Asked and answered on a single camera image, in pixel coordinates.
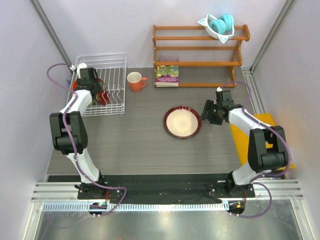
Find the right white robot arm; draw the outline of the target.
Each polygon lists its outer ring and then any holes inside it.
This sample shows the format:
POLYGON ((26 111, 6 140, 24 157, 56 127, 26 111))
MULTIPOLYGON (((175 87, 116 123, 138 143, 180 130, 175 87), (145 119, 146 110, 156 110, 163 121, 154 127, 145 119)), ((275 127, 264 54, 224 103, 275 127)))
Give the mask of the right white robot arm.
POLYGON ((280 176, 281 173, 274 173, 280 168, 288 171, 292 157, 281 126, 271 126, 250 114, 241 104, 235 104, 230 90, 219 87, 215 93, 216 100, 205 102, 200 119, 214 125, 227 122, 248 136, 247 162, 230 172, 225 182, 226 193, 236 198, 259 177, 280 176))

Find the large red cream plate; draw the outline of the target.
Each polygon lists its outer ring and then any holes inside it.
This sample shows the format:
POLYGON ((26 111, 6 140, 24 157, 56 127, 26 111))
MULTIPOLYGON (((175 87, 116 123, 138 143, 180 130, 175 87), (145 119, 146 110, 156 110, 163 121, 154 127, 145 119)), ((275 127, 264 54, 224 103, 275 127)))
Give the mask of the large red cream plate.
POLYGON ((171 136, 177 139, 189 139, 200 131, 202 122, 193 108, 175 106, 165 113, 163 126, 171 136))

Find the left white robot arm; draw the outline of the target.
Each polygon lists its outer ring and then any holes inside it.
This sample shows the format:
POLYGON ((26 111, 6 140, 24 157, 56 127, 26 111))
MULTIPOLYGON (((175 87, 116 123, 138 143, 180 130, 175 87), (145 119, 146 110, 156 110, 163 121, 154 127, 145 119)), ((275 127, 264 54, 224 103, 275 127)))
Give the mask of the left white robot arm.
POLYGON ((80 199, 102 199, 107 192, 101 172, 89 155, 88 134, 83 122, 83 114, 93 98, 102 91, 97 71, 81 63, 71 65, 75 72, 77 86, 70 89, 70 100, 59 112, 49 116, 52 143, 55 150, 70 159, 80 175, 80 184, 74 187, 80 199))

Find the red floral small plate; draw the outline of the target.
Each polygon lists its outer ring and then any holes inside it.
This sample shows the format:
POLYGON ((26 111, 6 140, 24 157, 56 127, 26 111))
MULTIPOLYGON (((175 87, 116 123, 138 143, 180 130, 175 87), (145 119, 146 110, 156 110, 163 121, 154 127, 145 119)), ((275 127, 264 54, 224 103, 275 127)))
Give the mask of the red floral small plate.
POLYGON ((98 83, 101 87, 101 91, 96 95, 95 99, 100 105, 106 106, 110 101, 108 96, 108 89, 100 78, 98 79, 98 83))

